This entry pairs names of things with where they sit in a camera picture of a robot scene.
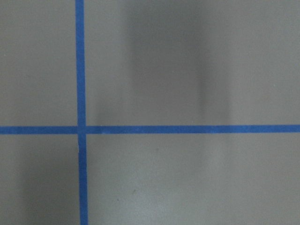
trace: blue line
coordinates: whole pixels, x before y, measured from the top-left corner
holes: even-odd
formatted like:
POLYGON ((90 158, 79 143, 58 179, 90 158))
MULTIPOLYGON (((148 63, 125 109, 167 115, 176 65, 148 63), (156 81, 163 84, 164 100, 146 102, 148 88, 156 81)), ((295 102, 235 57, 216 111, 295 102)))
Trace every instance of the blue line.
POLYGON ((0 127, 0 135, 74 135, 77 127, 0 127))
POLYGON ((75 1, 75 17, 80 224, 88 225, 83 0, 75 1))
POLYGON ((87 134, 298 133, 300 125, 88 126, 87 134))

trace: horizontal blue line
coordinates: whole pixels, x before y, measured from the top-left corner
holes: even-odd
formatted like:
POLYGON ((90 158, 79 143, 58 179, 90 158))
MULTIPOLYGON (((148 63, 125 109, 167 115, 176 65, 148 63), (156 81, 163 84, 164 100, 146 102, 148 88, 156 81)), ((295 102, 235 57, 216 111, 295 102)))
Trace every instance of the horizontal blue line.
POLYGON ((300 133, 300 125, 0 127, 0 135, 300 133))
POLYGON ((76 126, 65 127, 0 127, 0 135, 71 135, 77 134, 76 126))
POLYGON ((88 126, 87 134, 297 133, 300 125, 88 126))

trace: gray surface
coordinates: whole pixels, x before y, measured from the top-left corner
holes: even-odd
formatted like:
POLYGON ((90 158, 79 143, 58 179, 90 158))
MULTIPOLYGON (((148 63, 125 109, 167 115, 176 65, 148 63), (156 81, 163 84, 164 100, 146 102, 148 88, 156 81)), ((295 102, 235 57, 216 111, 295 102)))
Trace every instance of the gray surface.
POLYGON ((299 8, 87 1, 87 123, 299 123, 299 8))
POLYGON ((0 136, 0 224, 78 225, 75 135, 0 136))
POLYGON ((295 225, 299 134, 90 135, 91 225, 295 225))
POLYGON ((0 126, 76 125, 74 1, 1 1, 0 46, 0 126))

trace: concrete floor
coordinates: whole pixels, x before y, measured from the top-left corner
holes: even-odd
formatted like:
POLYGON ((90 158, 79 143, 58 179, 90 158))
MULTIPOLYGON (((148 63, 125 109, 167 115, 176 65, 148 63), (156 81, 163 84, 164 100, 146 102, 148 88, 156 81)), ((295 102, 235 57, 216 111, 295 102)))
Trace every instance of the concrete floor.
MULTIPOLYGON (((85 1, 88 125, 299 124, 300 2, 85 1)), ((3 1, 0 126, 76 126, 75 5, 3 1)), ((294 225, 299 134, 88 135, 91 225, 294 225)), ((0 136, 0 224, 79 224, 77 137, 0 136)))

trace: blue stripe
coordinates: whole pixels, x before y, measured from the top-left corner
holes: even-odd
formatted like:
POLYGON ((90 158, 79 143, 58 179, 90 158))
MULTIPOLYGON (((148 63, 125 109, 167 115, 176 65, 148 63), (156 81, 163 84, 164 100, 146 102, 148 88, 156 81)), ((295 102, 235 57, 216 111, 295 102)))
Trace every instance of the blue stripe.
POLYGON ((77 127, 0 127, 0 135, 73 135, 77 127))
POLYGON ((76 72, 77 72, 77 120, 80 224, 88 225, 86 112, 85 112, 85 65, 84 65, 84 1, 75 1, 76 17, 76 72))
POLYGON ((300 125, 89 126, 87 134, 297 133, 300 125))

